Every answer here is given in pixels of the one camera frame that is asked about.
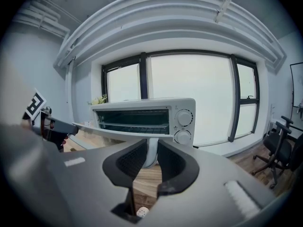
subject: black window frame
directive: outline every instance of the black window frame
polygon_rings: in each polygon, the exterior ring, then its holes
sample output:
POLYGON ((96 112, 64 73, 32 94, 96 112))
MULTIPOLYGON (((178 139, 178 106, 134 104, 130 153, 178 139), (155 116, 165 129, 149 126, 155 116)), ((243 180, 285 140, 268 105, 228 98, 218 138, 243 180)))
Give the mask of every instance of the black window frame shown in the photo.
POLYGON ((107 95, 107 103, 108 103, 108 84, 107 84, 107 74, 111 71, 131 66, 134 64, 139 64, 139 77, 140 77, 140 92, 141 99, 148 98, 148 90, 147 90, 147 73, 146 73, 146 53, 143 52, 140 55, 131 56, 125 59, 121 59, 107 65, 101 66, 101 91, 102 95, 107 95))
POLYGON ((251 133, 254 133, 258 123, 258 115, 259 115, 259 103, 260 103, 260 87, 259 87, 259 77, 258 77, 258 69, 256 63, 244 59, 242 57, 236 56, 234 54, 226 54, 221 52, 213 52, 207 50, 191 50, 191 49, 182 49, 182 50, 166 50, 166 51, 156 51, 150 53, 141 53, 136 56, 128 57, 122 60, 118 60, 112 62, 107 65, 102 65, 101 69, 101 77, 102 77, 102 94, 108 95, 107 88, 107 73, 117 70, 126 66, 134 65, 136 63, 139 64, 140 71, 140 90, 141 90, 141 99, 148 99, 148 85, 147 85, 147 68, 146 68, 146 58, 153 56, 164 56, 164 55, 178 55, 178 54, 199 54, 199 55, 211 55, 224 57, 231 60, 232 70, 233 70, 233 80, 234 80, 234 93, 235 93, 235 107, 233 112, 233 121, 232 121, 232 129, 231 133, 228 137, 229 142, 233 142, 235 139, 239 115, 240 115, 240 106, 245 104, 256 104, 256 113, 255 120, 253 124, 253 128, 251 133), (241 88, 240 88, 240 77, 238 72, 238 64, 242 66, 250 67, 254 70, 255 83, 256 83, 256 98, 246 98, 241 99, 241 88))
POLYGON ((232 60, 232 68, 233 68, 233 75, 234 75, 234 83, 235 83, 235 109, 234 109, 234 119, 232 124, 232 131, 230 137, 228 137, 229 142, 233 142, 236 136, 236 131, 238 128, 239 122, 239 115, 240 115, 240 106, 245 104, 256 104, 256 113, 255 113, 255 120, 252 127, 251 133, 255 133, 257 123, 258 123, 258 116, 259 116, 259 104, 260 104, 260 85, 259 85, 259 76, 258 76, 258 69, 257 65, 254 62, 246 60, 244 58, 231 55, 232 60), (241 99, 241 87, 240 87, 240 77, 238 72, 238 64, 242 66, 250 67, 254 70, 254 77, 255 77, 255 84, 256 84, 256 98, 245 98, 241 99))
MULTIPOLYGON (((289 66, 290 66, 290 71, 291 71, 291 73, 292 73, 292 83, 293 83, 293 92, 292 92, 292 112, 291 112, 291 114, 290 114, 290 119, 292 119, 294 107, 296 107, 296 108, 298 107, 298 106, 295 106, 295 105, 294 105, 294 76, 293 76, 293 69, 292 69, 292 66, 299 65, 299 64, 303 64, 303 62, 299 62, 299 63, 290 64, 290 65, 289 65, 289 66)), ((293 126, 293 125, 289 125, 289 127, 294 128, 294 129, 296 129, 296 130, 299 130, 299 131, 303 132, 303 129, 300 129, 300 128, 295 127, 295 126, 293 126)))

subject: white toaster oven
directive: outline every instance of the white toaster oven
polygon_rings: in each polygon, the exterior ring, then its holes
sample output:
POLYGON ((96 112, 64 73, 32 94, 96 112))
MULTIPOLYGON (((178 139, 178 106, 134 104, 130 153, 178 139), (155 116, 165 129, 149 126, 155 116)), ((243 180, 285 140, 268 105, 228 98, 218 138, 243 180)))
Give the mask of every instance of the white toaster oven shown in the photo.
POLYGON ((195 133, 196 102, 192 98, 155 98, 91 106, 97 128, 145 134, 147 138, 171 136, 192 146, 195 133))

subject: white wall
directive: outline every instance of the white wall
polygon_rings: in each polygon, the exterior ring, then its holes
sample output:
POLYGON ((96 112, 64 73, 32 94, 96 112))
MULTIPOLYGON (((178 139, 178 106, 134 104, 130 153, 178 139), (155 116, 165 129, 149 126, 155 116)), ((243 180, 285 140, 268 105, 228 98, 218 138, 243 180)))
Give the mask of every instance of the white wall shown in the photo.
POLYGON ((15 24, 6 32, 2 46, 8 60, 23 81, 42 94, 52 116, 70 122, 65 96, 65 69, 55 70, 53 62, 62 39, 37 28, 15 24))
POLYGON ((75 122, 84 123, 92 120, 89 105, 91 102, 91 62, 88 61, 81 66, 76 67, 72 73, 72 106, 75 122))
POLYGON ((274 118, 291 117, 293 82, 290 64, 303 62, 303 40, 299 31, 279 39, 287 59, 275 75, 268 73, 269 100, 276 106, 274 118))

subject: white pipe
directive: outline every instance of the white pipe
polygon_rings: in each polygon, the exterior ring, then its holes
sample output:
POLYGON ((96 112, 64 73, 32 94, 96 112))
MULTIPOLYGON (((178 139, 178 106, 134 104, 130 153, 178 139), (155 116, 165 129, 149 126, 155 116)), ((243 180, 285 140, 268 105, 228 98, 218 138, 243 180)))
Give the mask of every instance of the white pipe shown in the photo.
MULTIPOLYGON (((22 21, 30 22, 30 23, 34 24, 36 27, 39 27, 39 25, 40 25, 39 21, 35 20, 34 18, 30 18, 30 17, 24 16, 24 15, 17 14, 17 15, 14 16, 13 19, 14 20, 22 20, 22 21)), ((56 29, 54 27, 51 27, 51 26, 48 26, 48 25, 45 25, 45 24, 42 24, 41 27, 46 28, 49 31, 52 31, 53 33, 56 33, 60 37, 65 37, 65 32, 60 31, 60 30, 58 30, 58 29, 56 29)))
POLYGON ((50 15, 50 14, 44 12, 44 11, 41 10, 41 9, 37 9, 37 8, 35 8, 35 7, 32 6, 32 5, 29 5, 29 6, 28 6, 28 9, 31 10, 31 11, 33 11, 33 12, 36 12, 36 13, 38 13, 38 14, 44 15, 44 16, 50 18, 51 20, 53 20, 53 21, 55 21, 55 22, 58 22, 58 18, 56 18, 55 16, 52 16, 52 15, 50 15))
POLYGON ((68 105, 68 71, 69 71, 69 67, 66 67, 66 71, 65 71, 65 102, 67 103, 67 107, 69 107, 68 105))
POLYGON ((43 20, 44 22, 46 22, 46 23, 48 23, 48 24, 50 24, 50 25, 52 25, 52 26, 54 26, 54 27, 56 27, 56 28, 58 28, 58 29, 61 29, 61 30, 65 31, 65 32, 67 32, 67 33, 70 32, 70 30, 69 30, 68 28, 62 26, 61 24, 59 24, 59 23, 57 23, 57 22, 55 22, 55 21, 53 21, 53 20, 51 20, 51 19, 49 19, 49 18, 47 18, 47 17, 44 17, 44 16, 41 15, 41 14, 38 14, 38 13, 36 13, 36 12, 33 12, 33 11, 31 11, 31 10, 28 10, 28 9, 19 9, 18 13, 21 13, 21 14, 25 14, 25 15, 29 15, 29 16, 35 17, 35 18, 37 18, 37 19, 39 19, 39 20, 43 20))
POLYGON ((62 13, 64 13, 68 17, 70 17, 72 20, 74 20, 78 24, 82 24, 82 21, 80 21, 79 19, 77 19, 75 16, 73 16, 72 14, 70 14, 69 12, 67 12, 66 10, 64 10, 63 8, 61 8, 60 6, 58 6, 57 4, 55 4, 54 2, 52 2, 50 0, 42 0, 42 1, 44 1, 45 3, 48 3, 49 5, 53 6, 56 9, 58 9, 59 11, 61 11, 62 13))
POLYGON ((67 41, 67 39, 70 37, 70 33, 67 33, 66 34, 66 36, 64 37, 64 39, 63 39, 63 42, 62 42, 62 44, 61 44, 61 46, 60 46, 60 49, 59 49, 59 51, 61 51, 62 49, 63 49, 63 47, 64 47, 64 45, 65 45, 65 42, 67 41))
POLYGON ((72 122, 74 121, 74 113, 72 109, 72 101, 71 101, 71 80, 72 80, 72 70, 74 66, 75 59, 72 59, 68 66, 68 77, 67 77, 67 103, 68 103, 68 109, 70 113, 70 119, 72 122))
MULTIPOLYGON (((182 5, 186 5, 186 6, 194 6, 197 5, 197 3, 201 2, 202 0, 193 0, 193 2, 182 2, 182 0, 179 0, 180 4, 182 5)), ((205 2, 207 2, 209 5, 204 5, 203 7, 205 7, 205 11, 208 11, 210 8, 213 7, 213 5, 220 5, 220 3, 222 2, 222 0, 203 0, 205 2)), ((96 13, 94 13, 92 16, 90 16, 86 21, 84 21, 75 31, 74 33, 70 36, 70 38, 67 40, 67 42, 65 43, 64 47, 62 48, 62 50, 59 51, 55 64, 58 64, 58 62, 61 60, 62 57, 65 57, 67 50, 71 47, 72 44, 75 43, 76 39, 78 39, 79 37, 81 37, 84 34, 92 34, 95 31, 98 30, 97 28, 94 28, 92 30, 92 26, 95 25, 96 23, 99 23, 99 27, 102 26, 103 22, 101 21, 102 19, 104 19, 105 21, 108 21, 111 18, 111 15, 113 15, 113 13, 118 13, 118 14, 127 14, 130 13, 131 11, 133 11, 132 6, 133 5, 137 5, 139 2, 142 3, 142 7, 146 7, 146 9, 149 9, 153 4, 152 0, 116 0, 108 5, 106 5, 105 7, 101 8, 99 11, 97 11, 96 13)), ((202 19, 207 19, 207 17, 204 17, 204 9, 201 10, 201 13, 199 13, 199 17, 202 17, 202 19)), ((247 32, 245 32, 241 26, 236 27, 235 31, 240 35, 240 36, 246 36, 246 38, 248 38, 248 41, 251 42, 253 41, 254 43, 256 42, 256 37, 259 38, 263 38, 263 34, 265 34, 266 36, 269 36, 274 42, 276 42, 278 44, 278 47, 271 49, 271 48, 267 48, 263 51, 263 54, 268 53, 268 50, 271 50, 271 53, 276 53, 277 51, 281 51, 282 54, 284 54, 283 49, 280 48, 279 43, 277 41, 277 39, 272 35, 272 33, 268 30, 268 28, 266 28, 258 19, 256 19, 253 15, 251 15, 249 12, 247 12, 246 10, 244 10, 243 8, 241 8, 240 6, 234 4, 233 2, 230 3, 229 5, 229 17, 225 18, 226 22, 224 22, 221 26, 218 26, 221 30, 222 29, 226 29, 226 28, 233 28, 233 24, 237 23, 237 18, 240 16, 241 17, 241 21, 249 21, 249 23, 245 23, 245 26, 250 27, 253 29, 252 35, 247 34, 247 32)), ((165 13, 162 13, 159 11, 159 13, 157 13, 157 15, 159 16, 164 16, 165 13)), ((132 22, 134 23, 135 21, 139 21, 139 19, 136 19, 136 17, 134 19, 131 19, 132 22)), ((84 50, 87 50, 88 47, 90 45, 86 46, 82 46, 80 45, 80 47, 83 47, 84 50)), ((71 54, 73 56, 76 55, 76 52, 71 52, 71 54)), ((274 63, 275 65, 278 64, 278 61, 274 61, 271 59, 271 62, 274 63)))
MULTIPOLYGON (((31 22, 26 22, 26 21, 23 21, 23 20, 15 19, 15 18, 12 19, 12 22, 21 23, 21 24, 30 25, 30 26, 39 28, 39 25, 33 24, 33 23, 31 23, 31 22)), ((40 27, 40 28, 41 28, 42 30, 45 30, 45 31, 47 31, 47 32, 49 32, 49 33, 55 35, 55 36, 58 36, 58 37, 62 38, 61 35, 56 34, 56 33, 54 33, 53 31, 48 30, 47 28, 43 28, 43 27, 40 27)))
POLYGON ((47 6, 37 2, 37 1, 31 1, 30 2, 33 6, 39 8, 39 9, 42 9, 43 11, 45 12, 48 12, 49 14, 55 16, 56 18, 60 19, 61 16, 60 14, 56 13, 55 11, 51 10, 50 8, 48 8, 47 6))

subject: office chair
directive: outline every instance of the office chair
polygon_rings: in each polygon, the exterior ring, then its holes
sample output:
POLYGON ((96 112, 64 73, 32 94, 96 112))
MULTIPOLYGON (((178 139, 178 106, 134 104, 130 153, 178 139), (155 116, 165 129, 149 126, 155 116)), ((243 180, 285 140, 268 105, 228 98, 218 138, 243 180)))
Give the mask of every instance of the office chair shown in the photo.
POLYGON ((285 139, 287 137, 287 134, 291 133, 291 130, 288 127, 291 123, 293 123, 293 121, 284 116, 281 118, 286 120, 286 126, 282 125, 279 122, 276 122, 277 127, 281 129, 281 135, 278 133, 272 133, 263 141, 265 147, 270 151, 270 158, 261 157, 259 155, 253 156, 254 160, 256 158, 259 158, 262 161, 266 162, 263 167, 251 172, 253 176, 266 168, 271 168, 271 172, 274 177, 274 184, 270 185, 270 189, 273 189, 277 185, 276 168, 282 170, 280 173, 281 175, 285 169, 294 171, 303 161, 303 134, 297 139, 294 145, 294 149, 292 150, 291 144, 285 139))

